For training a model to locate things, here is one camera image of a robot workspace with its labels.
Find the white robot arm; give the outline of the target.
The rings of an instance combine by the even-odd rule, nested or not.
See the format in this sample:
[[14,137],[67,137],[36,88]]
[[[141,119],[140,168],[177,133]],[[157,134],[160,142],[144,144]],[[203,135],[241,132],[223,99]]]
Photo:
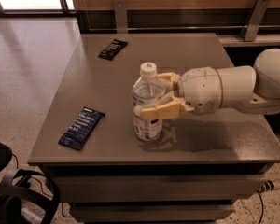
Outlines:
[[200,67],[183,75],[160,73],[167,93],[154,105],[138,106],[142,119],[175,119],[189,112],[213,114],[232,108],[246,114],[280,113],[280,49],[266,49],[252,66]]

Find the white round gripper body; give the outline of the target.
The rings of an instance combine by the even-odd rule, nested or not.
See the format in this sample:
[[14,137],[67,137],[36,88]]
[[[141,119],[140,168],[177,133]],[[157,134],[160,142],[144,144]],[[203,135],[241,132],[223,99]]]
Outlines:
[[178,96],[186,100],[191,113],[215,113],[222,103],[221,79],[211,67],[190,69],[177,82]]

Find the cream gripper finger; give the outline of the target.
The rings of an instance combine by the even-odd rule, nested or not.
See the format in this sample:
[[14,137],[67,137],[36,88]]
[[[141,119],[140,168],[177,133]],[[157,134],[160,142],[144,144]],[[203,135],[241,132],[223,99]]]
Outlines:
[[175,97],[170,91],[160,98],[154,105],[146,105],[139,109],[139,115],[144,120],[176,119],[195,108],[189,105],[184,98]]
[[174,72],[157,74],[158,80],[163,84],[167,91],[174,91],[177,89],[177,83],[180,75]]

